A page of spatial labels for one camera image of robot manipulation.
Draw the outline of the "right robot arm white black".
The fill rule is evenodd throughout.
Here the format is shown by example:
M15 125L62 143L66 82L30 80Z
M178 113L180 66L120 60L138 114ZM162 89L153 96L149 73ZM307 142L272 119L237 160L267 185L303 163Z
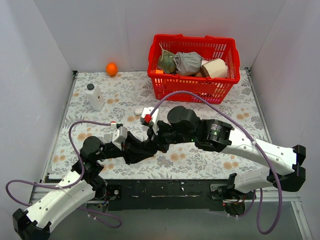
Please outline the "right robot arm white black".
M150 138L159 144L194 143L201 150L235 155L262 165L260 169L233 173L225 185L213 189L220 199L237 199L251 191L275 187L285 192L297 192L306 181L306 170L301 165L306 149L301 145L292 148L271 143L251 141L240 130L216 119L200 119L183 106L172 108L167 121L158 119L158 110L145 107L140 121L150 126Z

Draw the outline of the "black earbud charging case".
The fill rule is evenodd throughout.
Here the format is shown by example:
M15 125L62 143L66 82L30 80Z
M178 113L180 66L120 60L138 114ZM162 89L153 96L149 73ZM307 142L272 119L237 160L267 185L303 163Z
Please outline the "black earbud charging case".
M150 139L144 140L142 142L142 149L145 151L153 151L154 150L154 142Z

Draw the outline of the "white earbud charging case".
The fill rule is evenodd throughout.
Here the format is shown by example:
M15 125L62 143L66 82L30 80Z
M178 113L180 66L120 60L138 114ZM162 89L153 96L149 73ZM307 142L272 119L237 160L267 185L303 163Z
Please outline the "white earbud charging case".
M142 107L142 108L137 108L137 109L134 110L134 114L135 114L136 116L141 116L142 113L143 113L143 110L144 110L143 107Z

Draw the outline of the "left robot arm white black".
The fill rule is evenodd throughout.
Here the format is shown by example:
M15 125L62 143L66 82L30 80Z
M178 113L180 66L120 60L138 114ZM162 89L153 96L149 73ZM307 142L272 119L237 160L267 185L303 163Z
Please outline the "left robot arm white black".
M130 165L152 157L159 150L153 136L140 141L130 132L120 134L119 129L109 143L96 136L86 138L78 161L66 176L57 185L49 186L50 191L40 200L13 213L15 232L23 240L47 240L64 218L87 201L107 202L118 197L120 188L108 185L100 176L103 169L100 161L122 157Z

